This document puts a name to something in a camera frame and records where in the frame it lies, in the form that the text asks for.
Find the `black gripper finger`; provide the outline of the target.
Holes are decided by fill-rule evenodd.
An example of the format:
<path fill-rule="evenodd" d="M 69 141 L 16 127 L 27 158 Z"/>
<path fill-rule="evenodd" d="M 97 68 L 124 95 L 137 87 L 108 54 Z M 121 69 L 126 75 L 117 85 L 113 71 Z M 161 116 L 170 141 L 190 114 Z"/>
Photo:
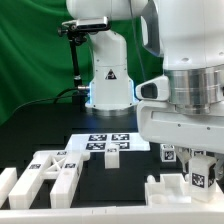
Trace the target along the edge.
<path fill-rule="evenodd" d="M 215 177 L 217 180 L 221 180 L 224 177 L 224 157 L 217 159 L 215 166 Z"/>
<path fill-rule="evenodd" d="M 187 172 L 187 163 L 190 160 L 191 156 L 189 153 L 189 150 L 187 148 L 183 147 L 177 147 L 175 149 L 176 155 L 179 158 L 181 164 L 182 164 L 182 170 L 184 173 Z"/>

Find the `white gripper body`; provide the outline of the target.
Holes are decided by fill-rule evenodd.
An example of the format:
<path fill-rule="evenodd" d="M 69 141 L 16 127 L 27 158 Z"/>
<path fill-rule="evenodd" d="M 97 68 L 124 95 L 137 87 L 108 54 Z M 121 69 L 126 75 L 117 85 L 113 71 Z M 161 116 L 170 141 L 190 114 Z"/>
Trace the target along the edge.
<path fill-rule="evenodd" d="M 141 101 L 137 125 L 145 141 L 224 154 L 223 101 L 207 115 L 185 115 L 167 102 Z"/>

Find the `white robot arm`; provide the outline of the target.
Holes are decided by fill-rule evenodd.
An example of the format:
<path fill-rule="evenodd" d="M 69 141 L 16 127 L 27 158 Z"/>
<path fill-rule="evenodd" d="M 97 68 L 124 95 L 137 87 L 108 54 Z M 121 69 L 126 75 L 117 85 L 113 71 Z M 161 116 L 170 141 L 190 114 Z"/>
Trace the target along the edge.
<path fill-rule="evenodd" d="M 163 74 L 136 87 L 137 125 L 153 143 L 224 154 L 224 0 L 66 0 L 76 21 L 141 18 Z"/>

